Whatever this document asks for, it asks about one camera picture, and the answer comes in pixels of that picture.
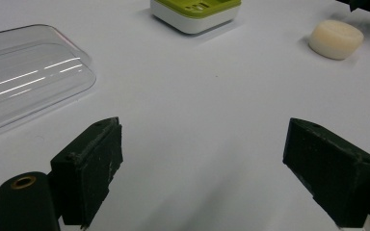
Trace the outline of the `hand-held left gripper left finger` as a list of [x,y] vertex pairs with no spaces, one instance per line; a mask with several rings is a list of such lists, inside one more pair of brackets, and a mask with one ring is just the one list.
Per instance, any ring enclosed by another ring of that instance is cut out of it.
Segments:
[[123,162],[122,126],[116,117],[84,130],[50,162],[50,180],[66,225],[91,225]]

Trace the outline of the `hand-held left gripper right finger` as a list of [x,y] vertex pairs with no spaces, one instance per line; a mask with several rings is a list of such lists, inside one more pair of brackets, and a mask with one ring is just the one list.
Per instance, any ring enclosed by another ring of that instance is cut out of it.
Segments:
[[282,162],[340,228],[370,218],[370,154],[316,123],[289,121]]

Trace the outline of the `clear plastic lid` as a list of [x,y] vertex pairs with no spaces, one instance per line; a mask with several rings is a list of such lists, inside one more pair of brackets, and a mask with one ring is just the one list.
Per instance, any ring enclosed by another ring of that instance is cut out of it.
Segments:
[[88,90],[91,58],[56,28],[0,32],[0,129]]

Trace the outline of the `cream soap bar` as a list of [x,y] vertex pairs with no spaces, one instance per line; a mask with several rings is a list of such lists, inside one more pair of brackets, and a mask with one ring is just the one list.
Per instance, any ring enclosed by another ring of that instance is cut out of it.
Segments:
[[356,27],[337,20],[320,22],[311,33],[309,47],[324,57],[345,60],[362,44],[364,34]]

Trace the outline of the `green and white soap dish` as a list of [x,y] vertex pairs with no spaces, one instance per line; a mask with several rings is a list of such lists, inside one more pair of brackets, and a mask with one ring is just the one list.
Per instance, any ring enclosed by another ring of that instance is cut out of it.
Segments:
[[182,33],[194,35],[233,20],[242,0],[149,0],[151,13]]

